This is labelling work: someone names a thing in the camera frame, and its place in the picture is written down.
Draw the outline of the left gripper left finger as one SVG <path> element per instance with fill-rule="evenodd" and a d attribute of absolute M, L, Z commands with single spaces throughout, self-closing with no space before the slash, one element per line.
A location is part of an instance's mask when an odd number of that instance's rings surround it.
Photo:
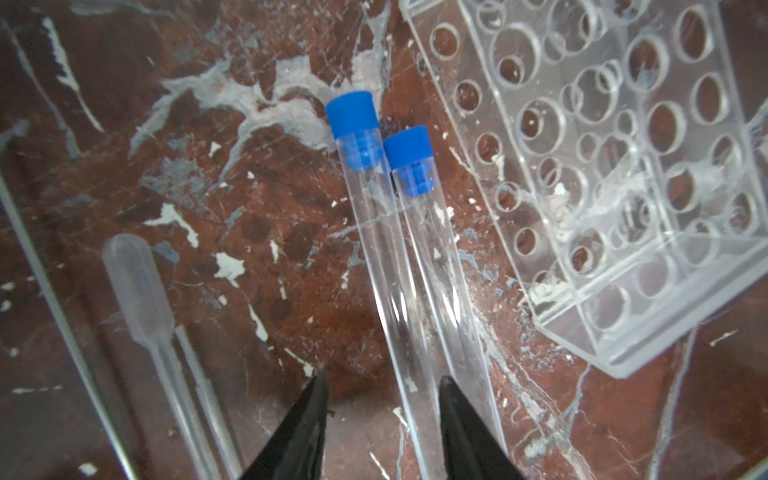
<path fill-rule="evenodd" d="M 322 477 L 330 387 L 320 370 L 302 390 L 270 440 L 240 479 L 315 480 Z"/>

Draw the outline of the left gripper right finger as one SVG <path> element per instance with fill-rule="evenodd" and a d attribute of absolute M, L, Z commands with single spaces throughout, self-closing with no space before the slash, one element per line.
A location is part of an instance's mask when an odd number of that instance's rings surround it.
<path fill-rule="evenodd" d="M 451 376 L 439 385 L 440 429 L 448 480 L 523 480 Z"/>

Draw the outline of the test tube blue cap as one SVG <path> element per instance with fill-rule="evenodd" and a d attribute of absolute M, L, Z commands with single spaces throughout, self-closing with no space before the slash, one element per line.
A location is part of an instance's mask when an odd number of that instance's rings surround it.
<path fill-rule="evenodd" d="M 373 95 L 353 91 L 326 108 L 420 473 L 446 476 L 435 362 L 396 207 Z"/>
<path fill-rule="evenodd" d="M 500 447 L 506 442 L 426 126 L 384 141 L 440 338 L 442 359 Z"/>

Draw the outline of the clear plastic test tube rack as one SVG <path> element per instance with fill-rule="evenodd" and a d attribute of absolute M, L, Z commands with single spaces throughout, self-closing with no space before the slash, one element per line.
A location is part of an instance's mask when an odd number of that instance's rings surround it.
<path fill-rule="evenodd" d="M 404 1 L 535 327 L 626 378 L 767 272 L 715 1 Z"/>

